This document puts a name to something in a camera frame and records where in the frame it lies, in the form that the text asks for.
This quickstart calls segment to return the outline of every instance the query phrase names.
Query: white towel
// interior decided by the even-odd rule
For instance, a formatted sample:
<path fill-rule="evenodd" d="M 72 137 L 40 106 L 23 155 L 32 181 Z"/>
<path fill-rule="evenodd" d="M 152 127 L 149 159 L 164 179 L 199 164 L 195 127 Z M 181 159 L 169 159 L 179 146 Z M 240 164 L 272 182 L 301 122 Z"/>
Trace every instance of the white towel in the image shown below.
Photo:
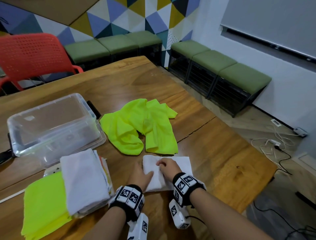
<path fill-rule="evenodd" d="M 159 161 L 161 158 L 163 157 L 153 156 L 153 155 L 143 156 L 144 173 L 147 174 L 150 171 L 154 172 L 153 178 L 148 184 L 146 192 L 173 190 L 172 183 L 164 178 L 162 172 L 159 169 L 159 166 L 156 165 L 157 161 Z M 167 158 L 172 158 L 174 161 L 176 161 L 182 172 L 193 175 L 189 157 L 167 157 Z"/>
<path fill-rule="evenodd" d="M 60 164 L 70 215 L 110 198 L 105 173 L 92 149 L 62 157 Z"/>

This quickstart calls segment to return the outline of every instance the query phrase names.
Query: hand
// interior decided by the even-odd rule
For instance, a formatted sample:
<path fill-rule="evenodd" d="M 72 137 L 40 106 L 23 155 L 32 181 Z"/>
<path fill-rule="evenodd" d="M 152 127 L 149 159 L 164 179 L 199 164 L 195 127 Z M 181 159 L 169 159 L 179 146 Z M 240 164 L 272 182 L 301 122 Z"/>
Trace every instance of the hand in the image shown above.
<path fill-rule="evenodd" d="M 181 173 L 181 169 L 178 166 L 178 164 L 172 160 L 171 158 L 162 158 L 157 163 L 157 166 L 159 166 L 160 171 L 162 174 L 170 181 L 172 182 L 174 176 L 178 173 Z"/>
<path fill-rule="evenodd" d="M 127 185 L 135 184 L 139 186 L 144 193 L 153 175 L 153 171 L 145 174 L 139 163 L 136 162 L 134 165 L 134 169 L 127 180 Z"/>

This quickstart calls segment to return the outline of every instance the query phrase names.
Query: clear plastic container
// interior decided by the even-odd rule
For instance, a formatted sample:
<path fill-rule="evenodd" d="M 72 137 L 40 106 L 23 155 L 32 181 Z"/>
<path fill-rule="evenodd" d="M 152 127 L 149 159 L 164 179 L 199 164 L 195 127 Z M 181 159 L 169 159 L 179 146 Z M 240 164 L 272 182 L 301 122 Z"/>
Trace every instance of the clear plastic container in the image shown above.
<path fill-rule="evenodd" d="M 7 123 L 14 154 L 33 154 L 45 168 L 62 156 L 106 141 L 95 114 L 78 93 L 17 113 Z"/>

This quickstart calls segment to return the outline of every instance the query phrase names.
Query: neon yellow cloth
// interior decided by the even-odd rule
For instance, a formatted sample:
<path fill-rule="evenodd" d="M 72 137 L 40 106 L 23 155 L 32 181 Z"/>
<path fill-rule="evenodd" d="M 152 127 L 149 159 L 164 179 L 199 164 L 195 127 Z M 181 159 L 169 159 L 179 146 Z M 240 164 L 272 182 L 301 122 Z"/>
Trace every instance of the neon yellow cloth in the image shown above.
<path fill-rule="evenodd" d="M 41 239 L 71 219 L 61 172 L 41 178 L 26 188 L 21 232 L 26 240 Z"/>
<path fill-rule="evenodd" d="M 121 110 L 105 114 L 100 124 L 109 140 L 127 155 L 139 155 L 144 146 L 138 138 L 139 131 L 146 136 L 146 151 L 160 154 L 178 152 L 169 118 L 177 113 L 157 99 L 136 99 L 125 104 Z"/>

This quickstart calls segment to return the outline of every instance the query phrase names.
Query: green seat cushion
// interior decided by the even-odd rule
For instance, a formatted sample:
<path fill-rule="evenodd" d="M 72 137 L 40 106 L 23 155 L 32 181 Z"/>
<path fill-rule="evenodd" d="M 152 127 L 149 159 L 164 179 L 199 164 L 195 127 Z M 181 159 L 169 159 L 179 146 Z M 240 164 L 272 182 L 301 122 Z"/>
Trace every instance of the green seat cushion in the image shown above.
<path fill-rule="evenodd" d="M 251 95 L 271 82 L 271 77 L 241 63 L 221 70 L 219 75 Z"/>
<path fill-rule="evenodd" d="M 232 66 L 237 62 L 215 50 L 206 51 L 204 53 L 193 56 L 192 60 L 206 69 L 212 71 L 216 75 L 224 68 Z"/>
<path fill-rule="evenodd" d="M 192 57 L 196 54 L 210 50 L 208 47 L 199 44 L 198 42 L 195 42 L 193 40 L 176 42 L 171 45 L 171 49 L 186 56 L 189 59 L 192 59 Z"/>
<path fill-rule="evenodd" d="M 98 41 L 109 50 L 110 54 L 138 49 L 138 45 L 125 35 L 102 37 Z"/>
<path fill-rule="evenodd" d="M 157 35 L 152 34 L 149 31 L 128 33 L 125 36 L 136 42 L 139 47 L 147 47 L 162 43 L 162 40 L 159 37 L 157 37 Z"/>
<path fill-rule="evenodd" d="M 64 46 L 64 48 L 75 64 L 110 55 L 110 52 L 95 39 L 75 42 Z"/>

